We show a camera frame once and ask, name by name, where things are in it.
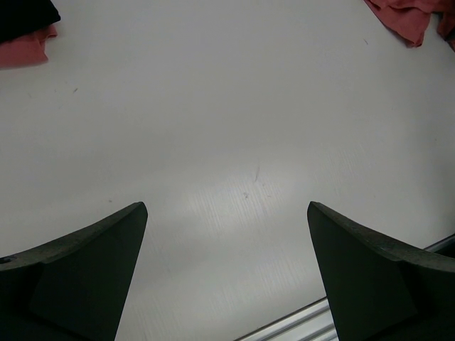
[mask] white surface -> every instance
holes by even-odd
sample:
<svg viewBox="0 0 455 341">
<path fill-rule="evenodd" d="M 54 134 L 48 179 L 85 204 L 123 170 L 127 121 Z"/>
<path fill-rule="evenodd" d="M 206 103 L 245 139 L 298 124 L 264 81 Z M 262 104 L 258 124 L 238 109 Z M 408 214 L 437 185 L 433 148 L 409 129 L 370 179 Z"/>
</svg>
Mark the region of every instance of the white surface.
<svg viewBox="0 0 455 341">
<path fill-rule="evenodd" d="M 232 340 L 324 296 L 310 200 L 419 247 L 454 232 L 433 29 L 407 49 L 361 0 L 55 5 L 50 62 L 0 72 L 0 250 L 143 200 L 117 340 Z"/>
</svg>

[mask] red cloth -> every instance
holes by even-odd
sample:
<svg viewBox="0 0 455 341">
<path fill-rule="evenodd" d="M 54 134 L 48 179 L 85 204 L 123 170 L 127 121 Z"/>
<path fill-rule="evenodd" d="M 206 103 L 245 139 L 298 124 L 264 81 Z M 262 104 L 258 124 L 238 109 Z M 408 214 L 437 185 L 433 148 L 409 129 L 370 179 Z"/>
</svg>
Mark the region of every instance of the red cloth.
<svg viewBox="0 0 455 341">
<path fill-rule="evenodd" d="M 408 46 L 420 46 L 432 13 L 442 13 L 438 33 L 445 38 L 455 28 L 454 0 L 365 0 L 381 22 L 403 37 Z M 450 42 L 455 48 L 455 40 Z"/>
<path fill-rule="evenodd" d="M 57 36 L 54 25 L 0 44 L 0 67 L 20 67 L 48 61 L 46 40 Z"/>
</svg>

